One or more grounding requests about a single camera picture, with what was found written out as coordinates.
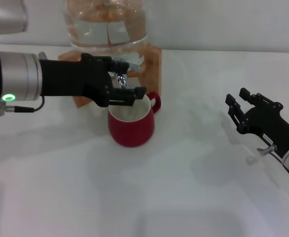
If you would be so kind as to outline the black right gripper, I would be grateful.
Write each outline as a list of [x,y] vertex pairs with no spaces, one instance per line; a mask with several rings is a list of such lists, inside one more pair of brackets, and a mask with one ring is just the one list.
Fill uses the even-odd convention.
[[236,99],[227,94],[225,103],[229,106],[228,115],[240,134],[254,134],[267,145],[276,145],[276,154],[283,157],[289,151],[289,124],[280,116],[284,107],[279,102],[273,102],[260,93],[250,94],[246,88],[241,88],[239,96],[254,105],[243,113]]

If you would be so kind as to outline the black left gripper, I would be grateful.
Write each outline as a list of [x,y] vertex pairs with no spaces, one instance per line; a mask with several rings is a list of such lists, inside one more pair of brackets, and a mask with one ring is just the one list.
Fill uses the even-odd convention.
[[42,96],[83,96],[99,107],[133,106],[142,100],[146,87],[113,88],[108,72],[127,73],[129,63],[121,60],[103,61],[83,53],[81,60],[55,61],[41,59]]

